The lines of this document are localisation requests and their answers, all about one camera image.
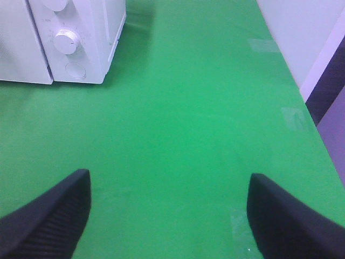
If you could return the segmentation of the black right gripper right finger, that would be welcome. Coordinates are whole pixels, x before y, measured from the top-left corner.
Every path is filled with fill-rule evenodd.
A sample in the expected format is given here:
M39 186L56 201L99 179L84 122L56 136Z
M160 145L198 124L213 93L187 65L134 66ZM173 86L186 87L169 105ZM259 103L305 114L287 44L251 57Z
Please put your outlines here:
M264 174L250 177L246 212L263 258L344 258L344 227Z

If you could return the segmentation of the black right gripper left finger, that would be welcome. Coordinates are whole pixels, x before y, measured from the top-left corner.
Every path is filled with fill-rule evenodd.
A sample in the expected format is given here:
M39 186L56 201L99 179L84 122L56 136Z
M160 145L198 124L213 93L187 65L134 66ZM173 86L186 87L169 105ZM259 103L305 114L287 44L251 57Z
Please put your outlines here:
M72 258L90 211L90 172L78 169L1 218L1 258Z

